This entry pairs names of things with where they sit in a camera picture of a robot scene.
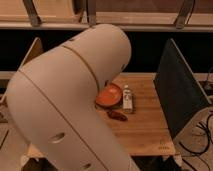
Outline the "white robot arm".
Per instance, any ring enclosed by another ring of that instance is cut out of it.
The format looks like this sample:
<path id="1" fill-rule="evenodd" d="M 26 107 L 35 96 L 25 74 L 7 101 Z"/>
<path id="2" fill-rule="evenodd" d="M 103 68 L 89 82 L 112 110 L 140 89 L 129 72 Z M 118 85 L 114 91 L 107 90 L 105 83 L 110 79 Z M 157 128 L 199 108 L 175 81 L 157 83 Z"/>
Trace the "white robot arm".
<path id="1" fill-rule="evenodd" d="M 95 109 L 97 94 L 130 58 L 125 33 L 99 24 L 23 65 L 9 81 L 13 120 L 59 171 L 140 171 Z"/>

